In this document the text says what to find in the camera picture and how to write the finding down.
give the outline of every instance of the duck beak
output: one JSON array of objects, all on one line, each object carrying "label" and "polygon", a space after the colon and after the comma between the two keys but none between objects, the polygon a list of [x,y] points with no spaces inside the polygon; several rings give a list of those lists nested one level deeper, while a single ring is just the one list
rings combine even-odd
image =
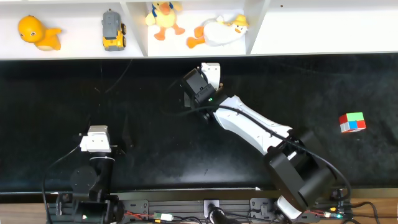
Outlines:
[{"label": "duck beak", "polygon": [[171,8],[170,8],[170,5],[169,5],[168,2],[165,2],[165,3],[161,4],[159,9],[166,16],[170,14]]}]

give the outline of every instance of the black tabletop surface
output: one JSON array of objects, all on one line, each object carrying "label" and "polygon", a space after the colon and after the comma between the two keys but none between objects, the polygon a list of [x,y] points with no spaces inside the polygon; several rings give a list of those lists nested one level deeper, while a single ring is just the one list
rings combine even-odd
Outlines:
[{"label": "black tabletop surface", "polygon": [[[0,62],[0,192],[38,192],[44,170],[79,143],[88,117],[120,133],[126,115],[134,149],[116,158],[113,192],[136,189],[273,189],[261,154],[217,122],[182,110],[176,86],[201,62],[221,64],[221,82],[277,123],[316,133],[327,158],[353,187],[398,185],[398,56],[316,55],[243,58]],[[367,129],[341,134],[339,116],[363,112]],[[70,190],[74,152],[51,169],[47,189]]]}]

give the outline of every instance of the white plush duck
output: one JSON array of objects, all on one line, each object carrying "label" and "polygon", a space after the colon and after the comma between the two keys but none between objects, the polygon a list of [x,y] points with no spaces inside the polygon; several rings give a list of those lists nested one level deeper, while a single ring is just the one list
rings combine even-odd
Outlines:
[{"label": "white plush duck", "polygon": [[244,15],[238,15],[231,24],[226,23],[222,16],[217,19],[207,20],[203,26],[195,29],[195,37],[187,39],[189,48],[194,48],[198,44],[208,44],[216,47],[230,44],[240,39],[248,31],[249,24]]}]

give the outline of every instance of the toy wheel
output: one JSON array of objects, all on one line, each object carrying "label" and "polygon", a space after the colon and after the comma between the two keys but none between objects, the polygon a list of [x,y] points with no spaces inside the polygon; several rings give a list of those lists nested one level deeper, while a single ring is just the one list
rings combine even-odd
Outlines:
[{"label": "toy wheel", "polygon": [[126,35],[126,33],[127,33],[126,25],[122,24],[122,34]]}]

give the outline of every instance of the toy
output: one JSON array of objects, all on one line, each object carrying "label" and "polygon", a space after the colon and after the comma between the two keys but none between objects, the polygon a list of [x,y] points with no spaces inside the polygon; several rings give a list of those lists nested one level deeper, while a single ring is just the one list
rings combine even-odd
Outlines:
[{"label": "toy", "polygon": [[104,13],[102,20],[102,33],[103,33],[103,44],[107,51],[119,51],[124,50],[127,45],[126,38],[126,25],[121,21],[119,13],[109,11]]},{"label": "toy", "polygon": [[230,44],[240,39],[248,31],[249,24],[244,15],[238,15],[232,24],[224,22],[224,18],[219,16],[216,20],[207,20],[203,26],[195,29],[195,37],[187,39],[187,45],[190,49],[198,44],[206,43],[209,46],[216,47]]},{"label": "toy", "polygon": [[166,30],[170,27],[175,30],[176,35],[181,35],[185,32],[185,29],[179,27],[176,23],[177,15],[174,9],[179,12],[182,10],[182,5],[179,2],[152,3],[152,12],[148,14],[145,22],[148,26],[156,24],[160,27],[160,32],[155,34],[156,39],[165,40]]},{"label": "toy", "polygon": [[22,40],[33,43],[44,51],[61,49],[57,36],[61,31],[60,28],[46,28],[36,17],[30,15],[23,17],[18,23],[18,32]]},{"label": "toy", "polygon": [[344,114],[339,118],[342,133],[357,132],[366,129],[362,112]]}]

